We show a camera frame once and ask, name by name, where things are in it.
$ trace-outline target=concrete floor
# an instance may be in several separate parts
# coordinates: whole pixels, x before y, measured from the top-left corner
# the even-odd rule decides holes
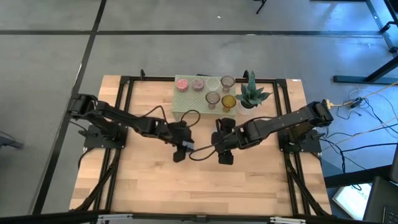
[[[389,14],[373,1],[383,23]],[[0,1],[0,29],[90,30],[100,0]],[[361,2],[269,0],[108,0],[100,30],[377,30]],[[389,30],[398,32],[396,27]],[[0,216],[24,215],[43,172],[88,36],[0,35],[0,130],[25,143],[24,150],[0,150]],[[338,104],[357,89],[336,84],[333,75],[368,75],[392,55],[378,37],[298,37],[240,35],[97,36],[80,93],[98,94],[103,75],[172,76],[197,73],[240,77],[254,70],[261,78],[302,79],[308,102],[328,98]],[[396,77],[397,70],[388,76]],[[378,90],[381,86],[358,85]],[[383,92],[397,108],[397,88]],[[383,120],[393,117],[387,101],[369,99]],[[335,117],[330,132],[356,133],[379,123],[366,110],[346,121]],[[77,174],[83,138],[70,126],[44,207],[45,213],[67,211]],[[342,149],[396,142],[379,131],[342,143]],[[333,136],[337,142],[344,136]],[[373,147],[347,156],[366,168],[391,163],[394,146]],[[341,158],[326,149],[323,159],[341,167]],[[347,171],[360,170],[347,162]]]

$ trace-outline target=plant pot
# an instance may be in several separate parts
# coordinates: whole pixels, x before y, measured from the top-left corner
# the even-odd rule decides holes
[[[243,105],[242,105],[242,101],[239,100],[238,111],[239,111],[240,114],[242,114],[242,115],[249,115],[249,114],[251,114],[251,113],[254,111],[254,109],[256,108],[255,106],[252,106],[251,108],[248,108],[248,107],[250,107],[250,106],[248,106],[248,105],[246,105],[246,104],[245,104],[245,106],[243,106]]]

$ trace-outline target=potted plant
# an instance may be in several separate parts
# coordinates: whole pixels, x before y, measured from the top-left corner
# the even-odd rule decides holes
[[[254,107],[266,100],[271,93],[263,93],[264,87],[256,88],[256,75],[252,71],[249,75],[248,85],[241,85],[242,94],[235,96],[239,100],[238,111],[241,114],[250,114]]]

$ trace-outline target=perforated tray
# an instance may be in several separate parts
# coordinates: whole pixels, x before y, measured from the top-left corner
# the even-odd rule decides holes
[[[188,80],[189,87],[186,92],[180,92],[177,90],[176,82],[178,79],[185,78]],[[195,79],[201,79],[205,84],[202,91],[197,92],[193,90],[192,83]],[[205,99],[206,94],[210,91],[206,86],[206,81],[208,78],[217,78],[221,81],[221,77],[200,77],[200,76],[191,76],[191,75],[176,75],[175,76],[175,84],[174,84],[174,95],[173,95],[173,106],[172,113],[175,116],[175,119],[180,119],[181,115],[183,115],[188,110],[197,110],[201,114],[218,114],[220,117],[229,117],[233,118],[236,114],[236,107],[231,108],[229,113],[225,113],[223,111],[223,105],[221,103],[221,99],[225,95],[233,95],[236,94],[235,85],[229,89],[229,93],[223,93],[223,86],[220,84],[216,92],[220,94],[220,101],[216,104],[216,108],[210,110],[208,108],[208,103]]]

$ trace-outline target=wooden table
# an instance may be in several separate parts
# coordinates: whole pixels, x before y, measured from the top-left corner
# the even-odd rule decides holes
[[[120,76],[104,76],[99,100],[114,105],[119,80]],[[287,85],[292,110],[306,105],[301,81],[287,80]],[[257,87],[273,92],[271,84],[257,84]],[[171,113],[173,89],[173,82],[135,81],[129,112],[141,115],[157,105],[162,105],[168,121],[174,121]],[[237,83],[236,92],[240,93],[240,89],[240,84]],[[279,92],[284,105],[282,90]],[[250,116],[237,114],[237,124],[257,116],[276,116],[274,97],[275,94],[272,94]],[[162,117],[162,114],[157,110],[151,116]],[[196,116],[189,114],[184,120],[189,124]],[[210,144],[216,118],[204,114],[200,122],[191,128],[195,148]],[[172,154],[175,150],[170,144],[164,144],[158,139],[144,138],[129,130],[126,147],[121,153],[111,211],[292,215],[285,165],[276,134],[271,134],[259,146],[234,150],[232,166],[218,164],[216,154],[201,162],[186,158],[182,162],[174,163]],[[212,150],[207,149],[194,156],[201,158]],[[79,206],[97,184],[103,155],[104,149],[94,149],[82,160],[70,208]],[[330,213],[319,160],[307,153],[301,153],[301,158],[308,189],[323,209]],[[104,208],[107,189],[105,186],[100,208]],[[299,212],[303,213],[300,192],[297,186],[295,189]]]

